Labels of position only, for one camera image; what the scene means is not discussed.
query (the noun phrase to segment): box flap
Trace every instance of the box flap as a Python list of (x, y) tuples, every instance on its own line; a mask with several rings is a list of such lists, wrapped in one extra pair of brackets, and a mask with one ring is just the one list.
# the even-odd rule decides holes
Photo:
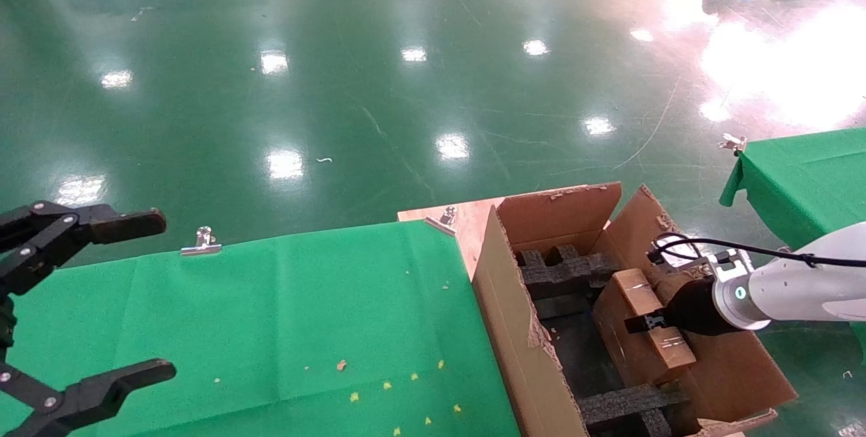
[(640, 268), (655, 285), (658, 282), (656, 269), (647, 259), (646, 252), (656, 236), (665, 231), (679, 231), (679, 228), (649, 188), (641, 185), (606, 231), (625, 262), (624, 267)]
[(730, 423), (726, 421), (713, 421), (712, 419), (698, 419), (702, 430), (696, 437), (742, 437), (743, 432), (761, 427), (761, 425), (767, 425), (776, 419), (777, 416), (779, 416), (779, 413), (776, 410), (768, 409), (760, 415)]
[[(626, 267), (643, 270), (656, 295), (667, 304), (691, 277), (686, 273), (662, 277), (650, 264), (646, 252), (663, 231), (679, 229), (646, 185), (641, 185), (606, 229), (610, 244), (618, 248)], [(675, 279), (680, 285), (670, 286)], [(683, 335), (697, 363), (681, 376), (680, 382), (695, 403), (698, 417), (739, 421), (797, 398), (754, 333), (700, 336), (684, 331)]]
[[(692, 277), (669, 274), (656, 287), (663, 304)], [(754, 332), (701, 336), (683, 330), (695, 353), (693, 364), (680, 383), (692, 397), (701, 418), (739, 421), (757, 412), (797, 398), (797, 392)]]
[(506, 197), (497, 209), (512, 245), (601, 231), (622, 197), (619, 182)]
[(535, 316), (520, 268), (492, 208), (472, 285), (523, 435), (587, 435), (560, 361)]

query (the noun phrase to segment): table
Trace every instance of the table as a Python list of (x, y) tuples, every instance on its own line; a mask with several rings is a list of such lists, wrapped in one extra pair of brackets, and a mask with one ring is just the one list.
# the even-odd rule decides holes
[[(791, 249), (866, 221), (866, 129), (749, 142), (720, 202), (736, 191)], [(758, 333), (800, 394), (755, 435), (859, 435), (866, 421), (862, 323), (774, 323)]]
[[(457, 243), (421, 221), (59, 270), (16, 316), (9, 362), (55, 388), (177, 366), (78, 437), (519, 437)], [(0, 394), (0, 434), (26, 413)]]

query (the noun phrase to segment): cardboard box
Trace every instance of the cardboard box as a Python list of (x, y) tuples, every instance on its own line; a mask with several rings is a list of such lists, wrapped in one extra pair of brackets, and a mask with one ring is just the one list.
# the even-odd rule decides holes
[(626, 318), (659, 308), (662, 303), (638, 269), (615, 273), (593, 307), (598, 333), (626, 386), (667, 384), (697, 362), (680, 329), (659, 327), (646, 334), (625, 329)]
[[(539, 323), (523, 285), (516, 252), (549, 252), (563, 244), (581, 254), (606, 252), (620, 269), (638, 268), (655, 285), (662, 277), (645, 252), (654, 237), (676, 227), (646, 187), (606, 227), (621, 193), (619, 183), (584, 185), (508, 197), (490, 210), (473, 286), (525, 437), (573, 437), (587, 435), (587, 429), (575, 400), (575, 394), (582, 397), (585, 391), (566, 382), (550, 334)], [(797, 396), (754, 333), (709, 338), (683, 332), (683, 338), (696, 362), (677, 375), (675, 384), (687, 394), (692, 416), (701, 422), (699, 435), (755, 428), (776, 416), (774, 406)], [(629, 356), (634, 361), (658, 362), (660, 357), (646, 345), (625, 350), (639, 351)], [(628, 375), (621, 376), (628, 381)]]

